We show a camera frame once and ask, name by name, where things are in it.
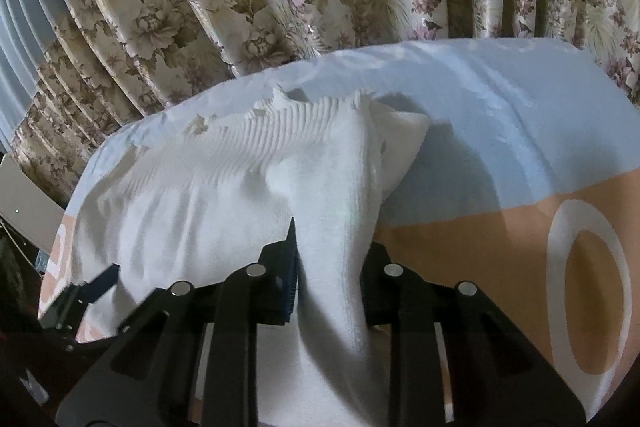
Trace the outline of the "white knit sweater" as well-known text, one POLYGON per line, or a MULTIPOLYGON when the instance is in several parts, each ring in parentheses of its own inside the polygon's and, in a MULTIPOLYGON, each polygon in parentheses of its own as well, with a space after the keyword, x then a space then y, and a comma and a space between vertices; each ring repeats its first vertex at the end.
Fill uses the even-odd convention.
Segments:
POLYGON ((258 333, 259 417, 384 425, 359 274, 382 202, 430 124, 361 92, 310 103, 276 91, 245 114, 196 118, 160 143, 129 147, 77 213, 70 278, 120 268, 89 323, 113 334, 154 288, 218 282, 294 229, 298 301, 290 324, 258 333))

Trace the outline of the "peach and blue blanket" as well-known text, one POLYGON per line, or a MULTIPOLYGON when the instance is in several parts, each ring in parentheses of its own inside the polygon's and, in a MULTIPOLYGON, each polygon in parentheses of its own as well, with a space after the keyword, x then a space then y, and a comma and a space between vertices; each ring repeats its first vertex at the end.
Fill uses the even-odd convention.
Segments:
POLYGON ((639 113, 586 52, 552 39, 410 41, 334 52, 210 88, 130 124, 93 154, 58 228, 40 294, 70 278, 78 210, 129 147, 274 92, 361 92, 430 120, 383 200, 372 241, 427 280, 469 280, 558 370, 588 416, 639 353, 639 113))

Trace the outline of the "grey bedside furniture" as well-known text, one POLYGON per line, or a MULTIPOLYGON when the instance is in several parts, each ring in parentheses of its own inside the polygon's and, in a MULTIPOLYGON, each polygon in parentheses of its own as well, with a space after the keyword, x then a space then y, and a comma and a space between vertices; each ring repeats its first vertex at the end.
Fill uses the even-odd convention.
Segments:
POLYGON ((50 254, 64 211, 8 155, 0 168, 0 213, 21 236, 50 254))

